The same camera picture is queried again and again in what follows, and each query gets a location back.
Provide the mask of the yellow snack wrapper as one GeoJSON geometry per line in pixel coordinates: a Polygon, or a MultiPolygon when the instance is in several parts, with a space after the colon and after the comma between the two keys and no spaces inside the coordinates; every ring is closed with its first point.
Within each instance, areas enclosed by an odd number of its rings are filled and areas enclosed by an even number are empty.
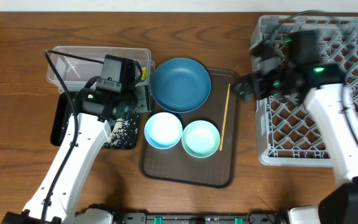
{"type": "Polygon", "coordinates": [[[147,71],[147,66],[144,66],[142,67],[142,71],[139,73],[142,82],[145,81],[148,77],[147,71]]]}

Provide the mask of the rice pile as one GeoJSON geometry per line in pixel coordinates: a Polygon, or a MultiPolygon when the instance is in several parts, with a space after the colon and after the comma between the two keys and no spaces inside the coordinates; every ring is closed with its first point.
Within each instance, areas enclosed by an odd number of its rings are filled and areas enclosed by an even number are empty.
{"type": "Polygon", "coordinates": [[[106,149],[132,149],[137,144],[137,134],[137,119],[118,119],[103,147],[106,149]]]}

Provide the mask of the light blue bowl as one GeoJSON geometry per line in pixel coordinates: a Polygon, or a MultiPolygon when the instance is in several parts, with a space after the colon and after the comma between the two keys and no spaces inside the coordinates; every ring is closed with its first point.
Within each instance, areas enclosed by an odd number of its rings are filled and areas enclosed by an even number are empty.
{"type": "Polygon", "coordinates": [[[146,122],[146,141],[157,149],[170,149],[181,139],[183,126],[177,116],[167,112],[152,115],[146,122]]]}

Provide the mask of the dark blue plate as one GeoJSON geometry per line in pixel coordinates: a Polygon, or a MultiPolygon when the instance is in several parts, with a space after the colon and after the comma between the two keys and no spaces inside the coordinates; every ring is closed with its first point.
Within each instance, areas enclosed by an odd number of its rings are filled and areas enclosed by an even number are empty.
{"type": "Polygon", "coordinates": [[[191,58],[172,58],[156,68],[151,79],[155,102],[167,111],[187,113],[198,109],[212,89],[206,67],[191,58]]]}

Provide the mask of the mint green bowl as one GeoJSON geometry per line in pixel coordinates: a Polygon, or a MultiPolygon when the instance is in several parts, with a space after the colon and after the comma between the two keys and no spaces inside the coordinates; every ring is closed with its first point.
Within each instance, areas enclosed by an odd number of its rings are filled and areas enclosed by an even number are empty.
{"type": "Polygon", "coordinates": [[[183,130],[181,143],[192,157],[204,159],[212,156],[221,143],[220,133],[214,124],[205,121],[193,121],[183,130]]]}

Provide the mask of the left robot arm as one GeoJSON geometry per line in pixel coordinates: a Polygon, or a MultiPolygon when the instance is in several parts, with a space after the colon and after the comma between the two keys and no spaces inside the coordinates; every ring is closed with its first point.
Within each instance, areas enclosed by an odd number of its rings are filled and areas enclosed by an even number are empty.
{"type": "Polygon", "coordinates": [[[149,87],[129,87],[121,94],[83,88],[68,103],[74,113],[47,175],[23,211],[7,212],[3,223],[114,223],[114,212],[103,204],[77,214],[78,199],[118,117],[151,110],[149,87]]]}

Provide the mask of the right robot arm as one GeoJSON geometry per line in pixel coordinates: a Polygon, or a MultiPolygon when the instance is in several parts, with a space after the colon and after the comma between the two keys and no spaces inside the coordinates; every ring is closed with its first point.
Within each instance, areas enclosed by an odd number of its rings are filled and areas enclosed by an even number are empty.
{"type": "Polygon", "coordinates": [[[250,51],[261,69],[240,77],[231,90],[245,101],[298,93],[322,135],[337,189],[318,205],[290,209],[287,223],[358,223],[358,117],[346,74],[321,61],[315,30],[293,32],[285,44],[288,65],[266,39],[255,44],[250,51]]]}

